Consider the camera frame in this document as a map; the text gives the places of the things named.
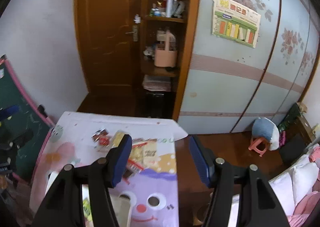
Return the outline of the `green chalkboard pink frame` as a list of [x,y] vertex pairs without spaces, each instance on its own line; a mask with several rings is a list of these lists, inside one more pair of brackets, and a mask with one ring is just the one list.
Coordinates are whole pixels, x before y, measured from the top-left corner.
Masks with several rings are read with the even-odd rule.
[[20,148],[16,157],[15,178],[30,183],[41,153],[42,146],[50,135],[54,123],[36,106],[21,85],[7,56],[1,56],[1,109],[18,105],[18,113],[1,120],[1,143],[8,143],[27,129],[32,129],[33,138]]

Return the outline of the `pink small stool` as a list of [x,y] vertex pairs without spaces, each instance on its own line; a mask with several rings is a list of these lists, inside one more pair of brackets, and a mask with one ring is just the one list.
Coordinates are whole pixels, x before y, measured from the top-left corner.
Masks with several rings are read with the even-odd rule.
[[254,138],[252,136],[248,149],[250,151],[255,151],[260,157],[262,157],[265,152],[267,152],[269,146],[270,143],[264,137]]

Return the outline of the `shelf top bottles clutter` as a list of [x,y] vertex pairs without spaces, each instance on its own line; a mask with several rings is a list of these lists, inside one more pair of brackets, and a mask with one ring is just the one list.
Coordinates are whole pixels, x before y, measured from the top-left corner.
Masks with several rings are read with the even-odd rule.
[[182,19],[186,5],[180,0],[161,0],[153,3],[149,11],[149,17],[164,17]]

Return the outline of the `blue white plush toy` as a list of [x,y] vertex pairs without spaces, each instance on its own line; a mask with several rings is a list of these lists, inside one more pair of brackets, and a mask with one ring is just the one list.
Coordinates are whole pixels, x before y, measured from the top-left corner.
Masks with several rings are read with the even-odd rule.
[[274,151],[279,148],[279,130],[268,118],[257,118],[252,126],[252,136],[254,138],[263,137],[270,144],[269,150]]

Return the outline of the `pink blanket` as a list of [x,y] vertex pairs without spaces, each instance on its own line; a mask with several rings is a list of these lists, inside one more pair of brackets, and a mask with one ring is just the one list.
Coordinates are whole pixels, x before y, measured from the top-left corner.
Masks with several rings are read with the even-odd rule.
[[319,202],[319,145],[302,155],[291,170],[295,209],[290,226],[302,226]]

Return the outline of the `brown wooden door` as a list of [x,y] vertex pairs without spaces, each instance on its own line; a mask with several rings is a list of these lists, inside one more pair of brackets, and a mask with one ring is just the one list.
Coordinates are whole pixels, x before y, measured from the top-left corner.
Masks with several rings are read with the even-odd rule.
[[74,0],[78,50],[89,93],[131,96],[139,75],[139,44],[131,35],[141,0]]

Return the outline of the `folded towels stack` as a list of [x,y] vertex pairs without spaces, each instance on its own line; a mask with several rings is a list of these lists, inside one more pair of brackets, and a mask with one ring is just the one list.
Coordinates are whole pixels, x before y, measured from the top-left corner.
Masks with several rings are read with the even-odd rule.
[[142,86],[152,92],[170,92],[171,80],[169,77],[145,75]]

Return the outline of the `wall calendar poster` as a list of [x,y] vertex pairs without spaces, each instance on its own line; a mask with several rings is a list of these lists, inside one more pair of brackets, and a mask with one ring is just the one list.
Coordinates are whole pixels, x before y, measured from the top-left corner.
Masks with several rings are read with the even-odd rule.
[[255,48],[261,15],[233,0],[213,0],[212,34]]

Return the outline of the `beige soda cracker pack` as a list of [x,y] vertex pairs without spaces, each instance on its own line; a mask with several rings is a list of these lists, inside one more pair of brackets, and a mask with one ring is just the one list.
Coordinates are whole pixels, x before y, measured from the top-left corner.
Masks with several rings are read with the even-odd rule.
[[157,157],[157,139],[137,138],[133,140],[129,159],[143,168],[150,168],[157,165]]

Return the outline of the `wooden shelf unit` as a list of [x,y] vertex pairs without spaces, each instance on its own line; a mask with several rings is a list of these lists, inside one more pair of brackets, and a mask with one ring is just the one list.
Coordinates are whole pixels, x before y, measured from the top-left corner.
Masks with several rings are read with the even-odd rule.
[[177,120],[193,47],[199,0],[141,0],[139,113]]

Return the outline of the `white plastic tray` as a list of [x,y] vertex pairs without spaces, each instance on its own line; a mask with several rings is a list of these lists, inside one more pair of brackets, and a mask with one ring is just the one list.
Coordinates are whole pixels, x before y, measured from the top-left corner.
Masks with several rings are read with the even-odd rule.
[[[122,198],[114,194],[110,194],[110,199],[116,214],[119,226],[130,226],[132,209],[128,198]],[[88,185],[82,185],[82,204],[86,226],[94,226],[92,219],[92,211],[89,205]]]

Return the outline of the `red white cookies pack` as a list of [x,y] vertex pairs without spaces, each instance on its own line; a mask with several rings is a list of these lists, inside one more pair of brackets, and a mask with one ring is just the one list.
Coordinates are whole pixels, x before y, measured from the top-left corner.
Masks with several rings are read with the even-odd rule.
[[147,142],[135,143],[132,146],[129,159],[126,164],[126,169],[123,174],[123,179],[126,182],[129,182],[129,179],[145,169],[143,160],[144,160],[144,146],[147,145]]

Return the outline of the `cartoon printed tablecloth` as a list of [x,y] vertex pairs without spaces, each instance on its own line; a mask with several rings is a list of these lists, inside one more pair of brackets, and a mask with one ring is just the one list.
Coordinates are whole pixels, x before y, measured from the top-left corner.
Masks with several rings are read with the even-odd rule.
[[66,165],[89,165],[107,155],[92,136],[106,129],[109,136],[121,130],[132,137],[157,139],[157,165],[124,179],[110,193],[128,198],[130,226],[178,226],[178,185],[175,142],[186,132],[173,120],[105,116],[66,111],[50,131],[34,170],[29,206],[37,211],[59,171]]

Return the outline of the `clear bag rice crisps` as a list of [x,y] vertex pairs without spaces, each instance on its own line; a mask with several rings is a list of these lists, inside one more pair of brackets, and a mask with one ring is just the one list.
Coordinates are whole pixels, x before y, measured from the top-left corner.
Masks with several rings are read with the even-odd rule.
[[126,135],[126,132],[118,130],[113,137],[111,138],[111,148],[116,148],[120,144],[123,137]]

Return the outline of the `brown chocolate snack packet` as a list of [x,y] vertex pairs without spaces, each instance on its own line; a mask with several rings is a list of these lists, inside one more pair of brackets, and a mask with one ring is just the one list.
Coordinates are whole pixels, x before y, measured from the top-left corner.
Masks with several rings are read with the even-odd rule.
[[109,132],[106,129],[98,130],[92,136],[93,142],[97,144],[99,150],[106,150],[111,142],[111,137],[108,135]]

